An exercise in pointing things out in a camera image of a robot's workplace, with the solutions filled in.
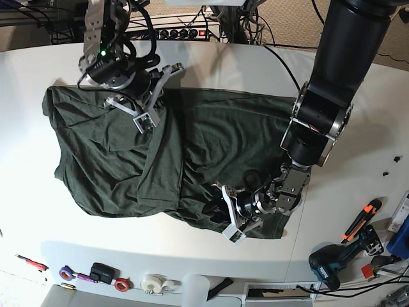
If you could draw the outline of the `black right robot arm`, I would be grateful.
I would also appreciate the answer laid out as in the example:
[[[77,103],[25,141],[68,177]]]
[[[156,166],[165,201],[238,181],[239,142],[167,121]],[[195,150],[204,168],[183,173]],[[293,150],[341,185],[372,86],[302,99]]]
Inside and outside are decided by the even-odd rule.
[[[165,72],[158,70],[157,36],[146,11],[148,1],[89,1],[85,15],[81,77],[116,100],[127,100],[135,111],[161,108]],[[131,14],[139,12],[146,23],[151,43],[147,54],[138,56],[126,34]]]

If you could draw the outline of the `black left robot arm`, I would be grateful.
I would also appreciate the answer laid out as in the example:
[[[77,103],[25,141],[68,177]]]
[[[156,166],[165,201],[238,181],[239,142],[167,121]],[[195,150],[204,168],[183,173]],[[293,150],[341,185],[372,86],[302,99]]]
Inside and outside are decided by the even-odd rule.
[[[300,203],[313,166],[322,166],[343,133],[362,84],[401,1],[331,1],[310,79],[298,86],[281,148],[290,158],[281,174],[253,192],[219,184],[228,226],[239,243],[269,214],[288,216]]]

